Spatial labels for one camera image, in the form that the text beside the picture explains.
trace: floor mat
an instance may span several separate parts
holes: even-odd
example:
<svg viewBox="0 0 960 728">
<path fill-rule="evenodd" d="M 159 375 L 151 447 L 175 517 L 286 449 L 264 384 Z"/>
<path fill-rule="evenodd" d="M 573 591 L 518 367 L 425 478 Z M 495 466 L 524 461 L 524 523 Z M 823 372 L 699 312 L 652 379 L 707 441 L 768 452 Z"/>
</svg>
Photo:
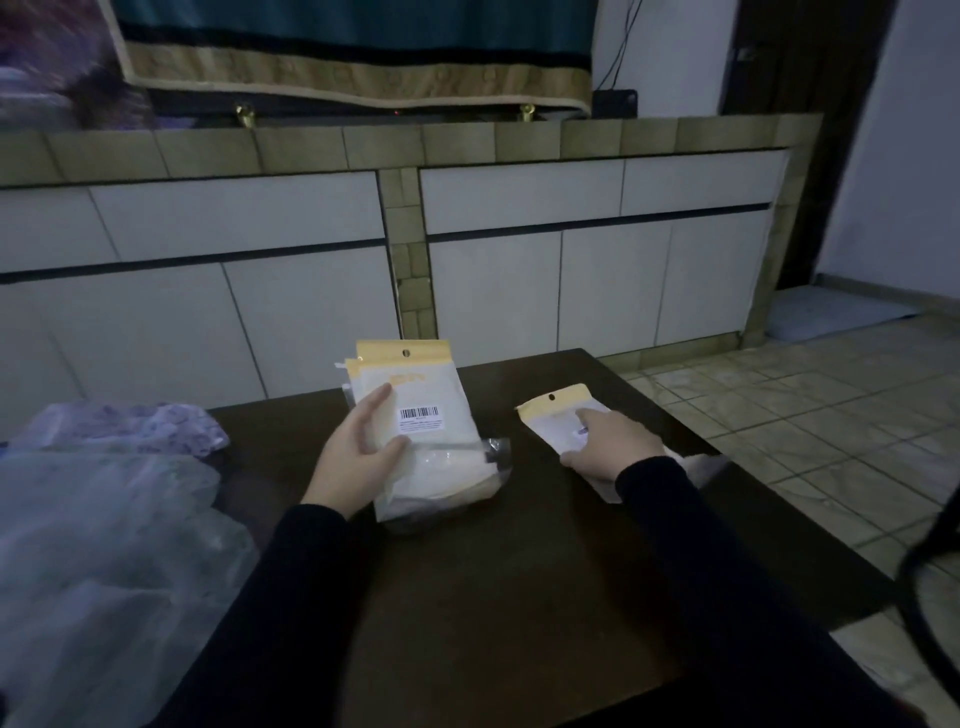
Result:
<svg viewBox="0 0 960 728">
<path fill-rule="evenodd" d="M 774 294 L 767 335 L 781 341 L 805 341 L 849 328 L 916 316 L 919 308 L 817 285 L 787 288 Z"/>
</svg>

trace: left hand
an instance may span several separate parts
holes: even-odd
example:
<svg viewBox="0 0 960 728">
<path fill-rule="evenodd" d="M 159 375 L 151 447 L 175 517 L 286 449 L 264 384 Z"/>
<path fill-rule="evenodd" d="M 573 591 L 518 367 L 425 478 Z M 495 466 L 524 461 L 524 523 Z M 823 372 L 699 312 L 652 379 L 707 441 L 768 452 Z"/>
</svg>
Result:
<svg viewBox="0 0 960 728">
<path fill-rule="evenodd" d="M 379 451 L 367 452 L 364 427 L 393 389 L 389 383 L 374 389 L 333 431 L 301 503 L 325 505 L 349 519 L 380 495 L 410 438 L 397 435 Z"/>
</svg>

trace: tiled floor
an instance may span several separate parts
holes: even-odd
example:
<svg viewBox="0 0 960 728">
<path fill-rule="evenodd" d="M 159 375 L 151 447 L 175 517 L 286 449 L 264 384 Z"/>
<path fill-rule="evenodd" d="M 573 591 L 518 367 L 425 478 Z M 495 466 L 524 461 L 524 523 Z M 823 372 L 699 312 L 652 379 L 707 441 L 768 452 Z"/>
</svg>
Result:
<svg viewBox="0 0 960 728">
<path fill-rule="evenodd" d="M 960 483 L 960 321 L 924 315 L 625 378 L 890 575 Z M 960 556 L 927 570 L 921 601 L 960 663 Z M 896 612 L 834 637 L 931 725 L 960 727 Z"/>
</svg>

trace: white wall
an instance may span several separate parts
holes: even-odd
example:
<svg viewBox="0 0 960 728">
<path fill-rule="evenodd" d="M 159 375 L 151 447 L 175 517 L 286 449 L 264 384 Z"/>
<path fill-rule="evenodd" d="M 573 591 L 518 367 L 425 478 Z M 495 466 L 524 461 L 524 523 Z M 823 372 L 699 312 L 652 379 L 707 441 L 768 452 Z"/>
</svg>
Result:
<svg viewBox="0 0 960 728">
<path fill-rule="evenodd" d="M 643 0 L 616 88 L 637 91 L 639 116 L 711 116 L 723 91 L 738 0 Z M 630 0 L 601 0 L 593 86 L 623 40 Z M 613 73 L 603 84 L 610 88 Z"/>
<path fill-rule="evenodd" d="M 900 0 L 817 271 L 960 298 L 960 3 Z"/>
</svg>

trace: barcode label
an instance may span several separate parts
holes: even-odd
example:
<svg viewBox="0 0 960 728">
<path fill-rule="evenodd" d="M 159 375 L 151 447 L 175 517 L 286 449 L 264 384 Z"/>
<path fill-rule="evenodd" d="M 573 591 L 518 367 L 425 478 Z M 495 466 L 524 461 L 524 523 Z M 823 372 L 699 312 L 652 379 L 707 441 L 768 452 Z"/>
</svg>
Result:
<svg viewBox="0 0 960 728">
<path fill-rule="evenodd" d="M 429 432 L 435 429 L 444 429 L 444 416 L 436 404 L 427 404 L 423 407 L 404 407 L 396 411 L 399 420 L 400 434 L 409 435 L 413 432 Z"/>
</svg>

